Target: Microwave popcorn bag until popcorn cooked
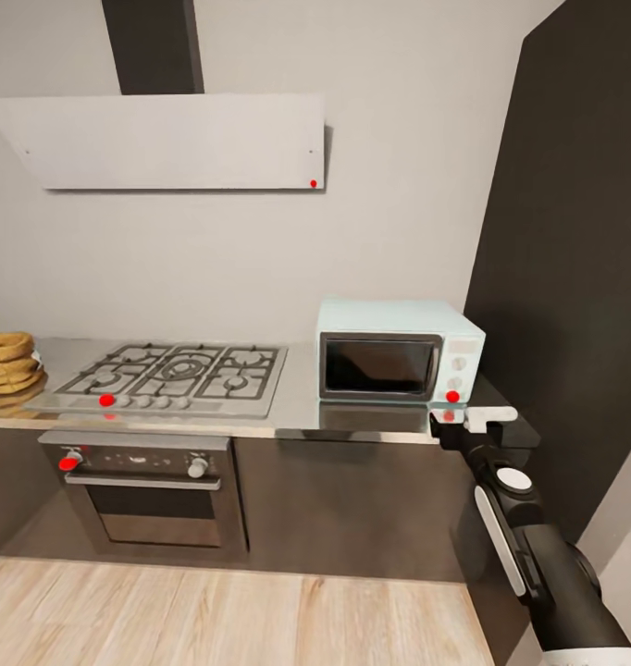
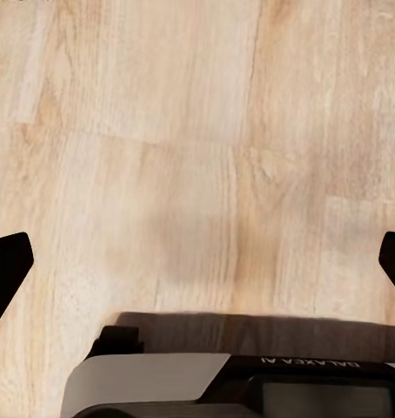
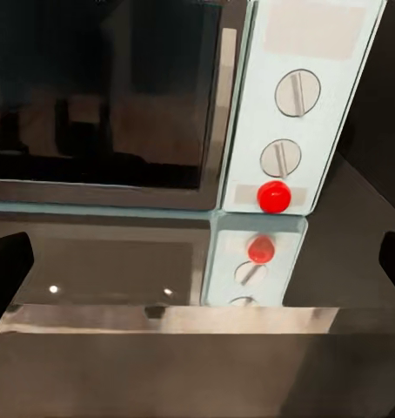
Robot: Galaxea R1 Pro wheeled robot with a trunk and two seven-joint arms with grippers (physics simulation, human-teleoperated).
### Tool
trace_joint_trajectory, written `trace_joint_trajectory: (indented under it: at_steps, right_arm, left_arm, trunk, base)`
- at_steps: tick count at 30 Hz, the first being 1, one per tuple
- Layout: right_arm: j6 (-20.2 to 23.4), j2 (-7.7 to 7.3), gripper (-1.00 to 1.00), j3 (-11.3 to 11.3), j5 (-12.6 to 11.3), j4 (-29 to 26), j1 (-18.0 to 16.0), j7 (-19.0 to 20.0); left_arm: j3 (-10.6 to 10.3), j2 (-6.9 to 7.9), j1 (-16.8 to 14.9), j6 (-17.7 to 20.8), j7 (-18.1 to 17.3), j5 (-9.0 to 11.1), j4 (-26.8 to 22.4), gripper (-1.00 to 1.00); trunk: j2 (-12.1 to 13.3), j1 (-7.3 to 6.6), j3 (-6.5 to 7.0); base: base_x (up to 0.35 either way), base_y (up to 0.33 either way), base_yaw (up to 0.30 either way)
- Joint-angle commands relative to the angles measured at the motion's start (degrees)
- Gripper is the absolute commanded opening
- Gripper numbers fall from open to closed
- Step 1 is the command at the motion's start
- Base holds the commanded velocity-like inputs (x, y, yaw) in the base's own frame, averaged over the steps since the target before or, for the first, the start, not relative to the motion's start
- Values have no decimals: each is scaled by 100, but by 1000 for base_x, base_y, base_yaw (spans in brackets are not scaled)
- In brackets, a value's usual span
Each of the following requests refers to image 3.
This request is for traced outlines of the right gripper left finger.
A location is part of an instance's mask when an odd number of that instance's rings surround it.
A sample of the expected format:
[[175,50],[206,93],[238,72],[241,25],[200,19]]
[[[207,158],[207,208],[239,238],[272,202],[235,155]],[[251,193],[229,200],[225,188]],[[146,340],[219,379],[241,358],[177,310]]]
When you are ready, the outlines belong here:
[[33,264],[28,234],[22,232],[0,238],[0,318]]

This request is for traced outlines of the microwave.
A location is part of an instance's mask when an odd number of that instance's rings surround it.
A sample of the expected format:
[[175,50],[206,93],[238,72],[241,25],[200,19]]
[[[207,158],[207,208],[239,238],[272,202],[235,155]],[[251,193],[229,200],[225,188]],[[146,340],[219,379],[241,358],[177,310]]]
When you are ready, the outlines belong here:
[[387,0],[0,0],[0,202],[305,217]]

